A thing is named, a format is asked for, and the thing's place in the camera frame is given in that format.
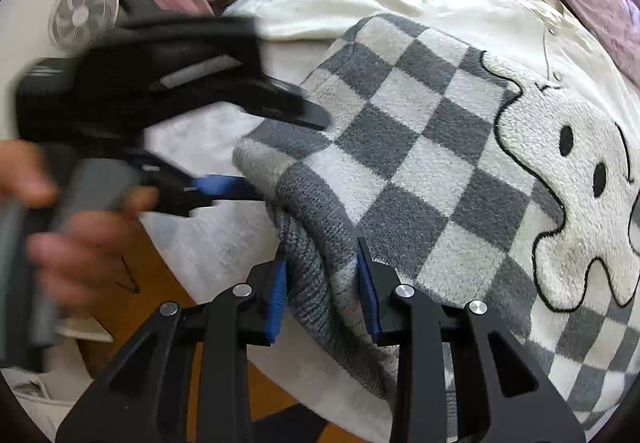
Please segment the left hand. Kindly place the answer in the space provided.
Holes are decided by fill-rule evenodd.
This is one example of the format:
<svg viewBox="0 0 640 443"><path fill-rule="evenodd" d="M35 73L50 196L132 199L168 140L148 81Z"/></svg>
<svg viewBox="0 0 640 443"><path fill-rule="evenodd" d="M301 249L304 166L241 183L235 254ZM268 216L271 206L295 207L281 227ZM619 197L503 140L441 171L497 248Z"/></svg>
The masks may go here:
<svg viewBox="0 0 640 443"><path fill-rule="evenodd" d="M55 203L58 188L44 169L38 146L2 140L1 196L21 200L29 208ZM30 236L27 252L44 291L64 309L90 309L134 241L139 215L152 210L156 200L155 188L135 187L116 211L80 211L59 232Z"/></svg>

